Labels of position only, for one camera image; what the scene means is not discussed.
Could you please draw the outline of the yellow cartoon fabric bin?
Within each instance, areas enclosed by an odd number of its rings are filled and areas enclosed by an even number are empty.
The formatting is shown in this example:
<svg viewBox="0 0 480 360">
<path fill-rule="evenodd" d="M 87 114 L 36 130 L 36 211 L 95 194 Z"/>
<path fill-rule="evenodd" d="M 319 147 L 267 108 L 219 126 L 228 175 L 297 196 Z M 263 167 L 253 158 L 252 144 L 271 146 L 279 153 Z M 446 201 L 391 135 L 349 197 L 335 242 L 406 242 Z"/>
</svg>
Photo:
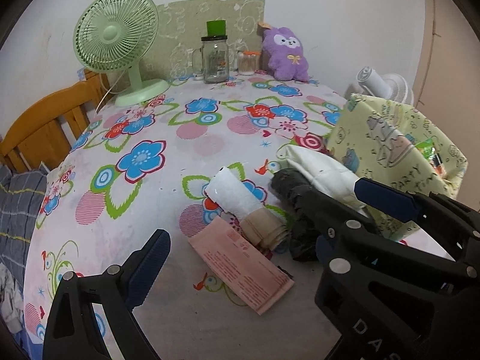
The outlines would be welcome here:
<svg viewBox="0 0 480 360">
<path fill-rule="evenodd" d="M 425 160 L 415 145 L 431 138 L 437 154 Z M 358 177 L 402 192 L 456 198 L 468 161 L 415 107 L 353 94 L 330 133 L 329 152 Z"/>
</svg>

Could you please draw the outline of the wooden bed headboard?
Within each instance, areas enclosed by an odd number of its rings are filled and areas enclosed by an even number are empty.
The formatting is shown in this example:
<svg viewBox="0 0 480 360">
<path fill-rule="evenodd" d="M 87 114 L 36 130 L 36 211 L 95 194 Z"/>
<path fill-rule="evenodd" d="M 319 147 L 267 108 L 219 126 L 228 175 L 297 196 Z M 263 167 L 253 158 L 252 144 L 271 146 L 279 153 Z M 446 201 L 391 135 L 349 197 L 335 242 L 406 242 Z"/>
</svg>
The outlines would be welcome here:
<svg viewBox="0 0 480 360">
<path fill-rule="evenodd" d="M 57 167 L 93 119 L 87 116 L 107 92 L 107 76 L 84 70 L 85 79 L 30 106 L 1 139 L 1 164 L 23 173 Z"/>
</svg>

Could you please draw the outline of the beige door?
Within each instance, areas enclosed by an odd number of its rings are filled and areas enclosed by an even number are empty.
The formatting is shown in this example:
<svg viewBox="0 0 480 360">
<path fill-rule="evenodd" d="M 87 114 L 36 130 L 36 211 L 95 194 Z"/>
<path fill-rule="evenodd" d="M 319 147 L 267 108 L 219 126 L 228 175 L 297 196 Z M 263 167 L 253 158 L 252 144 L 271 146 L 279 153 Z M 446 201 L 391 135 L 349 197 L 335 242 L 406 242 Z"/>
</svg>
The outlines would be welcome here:
<svg viewBox="0 0 480 360">
<path fill-rule="evenodd" d="M 479 39 L 452 0 L 425 0 L 413 92 L 417 108 L 467 158 L 457 199 L 479 209 Z"/>
</svg>

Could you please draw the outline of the floral tablecloth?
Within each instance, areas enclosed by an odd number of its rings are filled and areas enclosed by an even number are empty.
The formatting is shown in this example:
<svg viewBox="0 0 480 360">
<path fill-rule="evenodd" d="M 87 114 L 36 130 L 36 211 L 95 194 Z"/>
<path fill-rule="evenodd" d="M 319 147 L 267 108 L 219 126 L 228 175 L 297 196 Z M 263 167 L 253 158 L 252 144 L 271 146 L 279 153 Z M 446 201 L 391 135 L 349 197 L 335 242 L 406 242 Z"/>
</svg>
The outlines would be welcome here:
<svg viewBox="0 0 480 360">
<path fill-rule="evenodd" d="M 295 262 L 286 244 L 271 258 L 293 288 L 256 314 L 202 261 L 189 238 L 217 216 L 238 220 L 206 194 L 227 167 L 284 225 L 291 211 L 270 190 L 285 145 L 321 152 L 346 100 L 316 80 L 259 72 L 206 85 L 182 77 L 136 106 L 105 106 L 53 171 L 38 212 L 24 279 L 24 325 L 33 359 L 66 272 L 96 275 L 122 264 L 151 233 L 171 252 L 135 310 L 163 359 L 322 359 L 338 332 L 316 307 L 317 264 Z"/>
</svg>

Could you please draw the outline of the grey plaid pillow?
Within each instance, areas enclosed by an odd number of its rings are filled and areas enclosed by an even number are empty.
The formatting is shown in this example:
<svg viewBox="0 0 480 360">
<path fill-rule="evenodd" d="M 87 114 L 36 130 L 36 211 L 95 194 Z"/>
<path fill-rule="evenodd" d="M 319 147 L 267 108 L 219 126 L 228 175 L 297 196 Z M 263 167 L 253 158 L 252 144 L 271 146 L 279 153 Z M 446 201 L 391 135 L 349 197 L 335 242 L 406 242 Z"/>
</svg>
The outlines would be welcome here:
<svg viewBox="0 0 480 360">
<path fill-rule="evenodd" d="M 24 286 L 30 241 L 47 189 L 47 175 L 14 173 L 1 165 L 1 262 Z"/>
</svg>

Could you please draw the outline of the white floor fan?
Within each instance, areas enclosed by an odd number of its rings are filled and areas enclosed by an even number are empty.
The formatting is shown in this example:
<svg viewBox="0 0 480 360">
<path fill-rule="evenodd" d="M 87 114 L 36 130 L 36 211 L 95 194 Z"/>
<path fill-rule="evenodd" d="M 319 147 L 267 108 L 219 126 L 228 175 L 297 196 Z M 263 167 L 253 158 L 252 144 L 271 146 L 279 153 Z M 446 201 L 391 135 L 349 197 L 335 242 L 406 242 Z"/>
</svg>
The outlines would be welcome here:
<svg viewBox="0 0 480 360">
<path fill-rule="evenodd" d="M 402 104 L 414 105 L 413 91 L 408 82 L 399 74 L 380 75 L 372 68 L 365 66 L 356 74 L 355 82 L 347 87 L 345 97 L 352 94 L 367 94 Z"/>
</svg>

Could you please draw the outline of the green patterned wall board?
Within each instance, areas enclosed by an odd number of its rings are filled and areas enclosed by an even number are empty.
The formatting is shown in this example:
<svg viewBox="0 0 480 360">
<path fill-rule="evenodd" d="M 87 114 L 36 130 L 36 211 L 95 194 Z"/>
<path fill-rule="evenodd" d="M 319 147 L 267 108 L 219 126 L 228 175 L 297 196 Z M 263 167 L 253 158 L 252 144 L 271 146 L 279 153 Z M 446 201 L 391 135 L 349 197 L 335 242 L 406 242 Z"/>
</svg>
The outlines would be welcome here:
<svg viewBox="0 0 480 360">
<path fill-rule="evenodd" d="M 258 23 L 264 20 L 264 0 L 184 0 L 157 6 L 158 32 L 140 61 L 144 80 L 176 79 L 192 73 L 194 50 L 201 39 L 224 32 L 229 63 L 239 51 L 261 50 Z"/>
</svg>

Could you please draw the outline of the glass mason jar mug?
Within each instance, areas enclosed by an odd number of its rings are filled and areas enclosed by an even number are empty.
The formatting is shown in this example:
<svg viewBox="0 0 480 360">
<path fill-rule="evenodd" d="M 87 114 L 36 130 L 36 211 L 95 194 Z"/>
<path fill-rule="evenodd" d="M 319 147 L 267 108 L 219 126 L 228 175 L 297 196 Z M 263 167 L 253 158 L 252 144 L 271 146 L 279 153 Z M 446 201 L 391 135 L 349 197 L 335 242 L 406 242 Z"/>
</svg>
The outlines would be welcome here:
<svg viewBox="0 0 480 360">
<path fill-rule="evenodd" d="M 226 82 L 230 77 L 229 47 L 226 35 L 201 37 L 201 47 L 191 55 L 193 77 L 206 84 Z"/>
</svg>

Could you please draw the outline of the white and beige cloth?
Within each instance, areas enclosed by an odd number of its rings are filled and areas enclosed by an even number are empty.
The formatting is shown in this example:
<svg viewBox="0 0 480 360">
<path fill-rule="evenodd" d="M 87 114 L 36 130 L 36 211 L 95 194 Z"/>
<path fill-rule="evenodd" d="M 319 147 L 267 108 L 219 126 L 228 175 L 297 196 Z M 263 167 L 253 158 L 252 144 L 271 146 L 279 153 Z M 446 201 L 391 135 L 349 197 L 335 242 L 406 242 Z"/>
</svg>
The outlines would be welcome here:
<svg viewBox="0 0 480 360">
<path fill-rule="evenodd" d="M 238 220 L 242 233 L 251 244 L 275 250 L 287 239 L 287 228 L 253 191 L 225 166 L 205 189 L 214 203 Z"/>
</svg>

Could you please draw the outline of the purple plush bunny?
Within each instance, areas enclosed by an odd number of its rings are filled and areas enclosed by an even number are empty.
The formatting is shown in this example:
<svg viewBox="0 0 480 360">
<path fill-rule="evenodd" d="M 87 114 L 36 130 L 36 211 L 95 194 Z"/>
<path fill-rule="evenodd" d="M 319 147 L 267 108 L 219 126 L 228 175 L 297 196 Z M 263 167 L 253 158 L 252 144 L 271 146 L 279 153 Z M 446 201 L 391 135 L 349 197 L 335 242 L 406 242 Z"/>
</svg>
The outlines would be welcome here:
<svg viewBox="0 0 480 360">
<path fill-rule="evenodd" d="M 309 81 L 308 61 L 301 41 L 286 27 L 266 28 L 262 51 L 268 60 L 268 70 L 279 81 Z"/>
</svg>

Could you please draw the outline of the cotton swab jar orange lid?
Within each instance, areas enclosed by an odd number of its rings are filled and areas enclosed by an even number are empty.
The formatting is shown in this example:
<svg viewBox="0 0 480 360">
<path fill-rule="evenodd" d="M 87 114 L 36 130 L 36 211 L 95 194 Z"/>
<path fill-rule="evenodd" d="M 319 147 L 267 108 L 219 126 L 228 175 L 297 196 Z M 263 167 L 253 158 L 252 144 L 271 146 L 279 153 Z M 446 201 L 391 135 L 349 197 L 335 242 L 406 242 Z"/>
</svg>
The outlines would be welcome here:
<svg viewBox="0 0 480 360">
<path fill-rule="evenodd" d="M 254 75 L 260 69 L 259 51 L 243 50 L 237 54 L 238 73 L 243 76 Z"/>
</svg>

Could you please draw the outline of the white crumpled cloth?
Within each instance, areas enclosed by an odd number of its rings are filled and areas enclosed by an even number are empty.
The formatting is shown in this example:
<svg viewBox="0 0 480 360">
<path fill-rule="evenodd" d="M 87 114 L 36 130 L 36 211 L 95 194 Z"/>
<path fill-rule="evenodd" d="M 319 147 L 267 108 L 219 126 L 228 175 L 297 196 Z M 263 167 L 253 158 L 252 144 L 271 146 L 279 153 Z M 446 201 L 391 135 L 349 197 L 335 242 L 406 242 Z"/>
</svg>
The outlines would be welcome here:
<svg viewBox="0 0 480 360">
<path fill-rule="evenodd" d="M 7 267 L 0 267 L 1 319 L 13 335 L 24 328 L 24 302 L 20 286 Z"/>
</svg>

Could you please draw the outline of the white folded towel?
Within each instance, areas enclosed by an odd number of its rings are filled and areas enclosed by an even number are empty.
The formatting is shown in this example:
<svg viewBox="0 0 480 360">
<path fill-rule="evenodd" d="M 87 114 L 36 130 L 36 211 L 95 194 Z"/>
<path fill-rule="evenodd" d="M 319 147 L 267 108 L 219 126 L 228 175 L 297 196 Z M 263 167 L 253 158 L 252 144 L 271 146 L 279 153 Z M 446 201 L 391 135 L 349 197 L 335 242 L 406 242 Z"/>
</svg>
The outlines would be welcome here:
<svg viewBox="0 0 480 360">
<path fill-rule="evenodd" d="M 354 193 L 359 177 L 336 159 L 298 145 L 285 145 L 277 156 L 281 169 L 295 169 L 320 192 L 368 217 L 366 204 Z"/>
</svg>

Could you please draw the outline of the green cup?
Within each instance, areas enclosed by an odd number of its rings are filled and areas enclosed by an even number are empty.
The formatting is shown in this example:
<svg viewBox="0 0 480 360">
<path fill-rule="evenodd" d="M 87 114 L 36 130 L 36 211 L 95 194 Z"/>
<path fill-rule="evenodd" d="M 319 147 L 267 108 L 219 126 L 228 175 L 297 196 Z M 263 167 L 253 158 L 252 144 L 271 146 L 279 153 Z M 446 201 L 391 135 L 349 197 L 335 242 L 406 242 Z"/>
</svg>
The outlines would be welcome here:
<svg viewBox="0 0 480 360">
<path fill-rule="evenodd" d="M 223 37 L 226 35 L 226 21 L 224 19 L 209 20 L 206 25 L 209 37 Z"/>
</svg>

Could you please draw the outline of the green tissue pack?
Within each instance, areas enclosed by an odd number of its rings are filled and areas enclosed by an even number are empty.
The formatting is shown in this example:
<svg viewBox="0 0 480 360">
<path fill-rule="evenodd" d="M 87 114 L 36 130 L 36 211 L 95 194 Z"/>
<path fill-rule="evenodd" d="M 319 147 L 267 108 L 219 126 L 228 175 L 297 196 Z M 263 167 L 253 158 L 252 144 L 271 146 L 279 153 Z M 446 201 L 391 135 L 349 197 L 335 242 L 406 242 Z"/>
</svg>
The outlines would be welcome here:
<svg viewBox="0 0 480 360">
<path fill-rule="evenodd" d="M 435 155 L 437 154 L 434 142 L 431 138 L 425 141 L 419 142 L 415 145 L 416 149 L 422 154 L 423 158 L 429 163 L 434 162 Z"/>
</svg>

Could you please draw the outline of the pink paper packet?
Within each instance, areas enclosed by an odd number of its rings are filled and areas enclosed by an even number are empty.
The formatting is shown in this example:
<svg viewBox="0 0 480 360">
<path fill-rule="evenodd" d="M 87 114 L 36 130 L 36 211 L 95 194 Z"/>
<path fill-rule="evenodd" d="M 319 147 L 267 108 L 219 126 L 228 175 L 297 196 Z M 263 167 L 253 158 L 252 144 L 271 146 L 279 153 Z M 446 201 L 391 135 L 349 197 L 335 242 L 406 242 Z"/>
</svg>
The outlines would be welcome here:
<svg viewBox="0 0 480 360">
<path fill-rule="evenodd" d="M 295 284 L 247 239 L 217 216 L 189 243 L 205 264 L 258 315 Z"/>
</svg>

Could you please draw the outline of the green desk fan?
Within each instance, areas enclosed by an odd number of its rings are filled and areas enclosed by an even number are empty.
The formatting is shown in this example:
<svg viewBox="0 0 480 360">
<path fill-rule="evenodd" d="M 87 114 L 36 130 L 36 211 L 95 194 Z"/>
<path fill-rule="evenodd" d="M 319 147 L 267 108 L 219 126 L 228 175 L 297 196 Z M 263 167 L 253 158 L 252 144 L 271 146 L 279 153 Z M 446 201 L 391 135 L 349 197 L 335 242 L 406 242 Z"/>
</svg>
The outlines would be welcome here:
<svg viewBox="0 0 480 360">
<path fill-rule="evenodd" d="M 166 80 L 143 80 L 140 73 L 158 25 L 152 0 L 95 0 L 78 19 L 73 49 L 83 66 L 97 73 L 128 72 L 130 86 L 116 95 L 118 107 L 145 102 L 169 88 Z"/>
</svg>

